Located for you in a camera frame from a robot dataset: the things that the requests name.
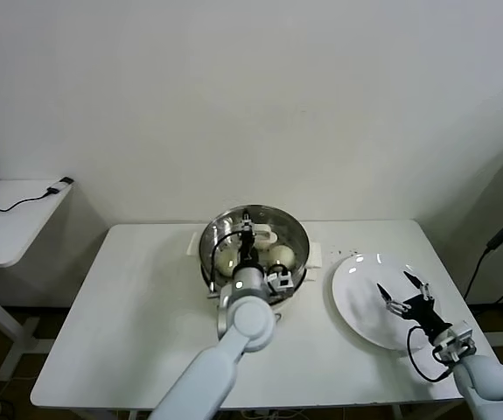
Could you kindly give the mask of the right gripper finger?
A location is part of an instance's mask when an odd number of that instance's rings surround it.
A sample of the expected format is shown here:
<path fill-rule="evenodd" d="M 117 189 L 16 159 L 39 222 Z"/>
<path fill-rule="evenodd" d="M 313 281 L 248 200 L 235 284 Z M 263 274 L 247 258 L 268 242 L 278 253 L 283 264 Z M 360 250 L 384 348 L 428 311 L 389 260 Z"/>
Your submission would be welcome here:
<path fill-rule="evenodd" d="M 377 288 L 385 302 L 386 309 L 393 314 L 403 314 L 403 303 L 394 300 L 381 284 L 378 283 Z"/>
<path fill-rule="evenodd" d="M 423 283 L 417 276 L 404 271 L 405 277 L 420 291 L 423 299 L 425 301 L 433 300 L 434 297 L 430 291 L 430 285 L 428 283 Z"/>

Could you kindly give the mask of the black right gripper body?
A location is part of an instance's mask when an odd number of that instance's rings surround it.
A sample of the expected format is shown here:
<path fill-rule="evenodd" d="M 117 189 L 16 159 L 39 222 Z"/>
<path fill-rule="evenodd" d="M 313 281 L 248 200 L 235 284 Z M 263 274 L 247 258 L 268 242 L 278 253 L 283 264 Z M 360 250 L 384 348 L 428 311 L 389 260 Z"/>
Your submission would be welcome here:
<path fill-rule="evenodd" d="M 399 316 L 406 320 L 415 321 L 429 340 L 435 340 L 439 334 L 451 327 L 435 311 L 435 299 L 416 295 L 404 302 L 395 302 L 399 308 Z"/>

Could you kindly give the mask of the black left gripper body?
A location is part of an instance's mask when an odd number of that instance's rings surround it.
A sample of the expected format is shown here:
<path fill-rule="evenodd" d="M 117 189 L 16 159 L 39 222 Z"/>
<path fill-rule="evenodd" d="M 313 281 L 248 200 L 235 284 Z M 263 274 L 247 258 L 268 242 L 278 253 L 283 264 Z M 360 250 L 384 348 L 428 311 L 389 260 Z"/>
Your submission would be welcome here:
<path fill-rule="evenodd" d="M 257 263 L 258 251 L 255 249 L 255 236 L 253 234 L 240 234 L 239 264 Z"/>

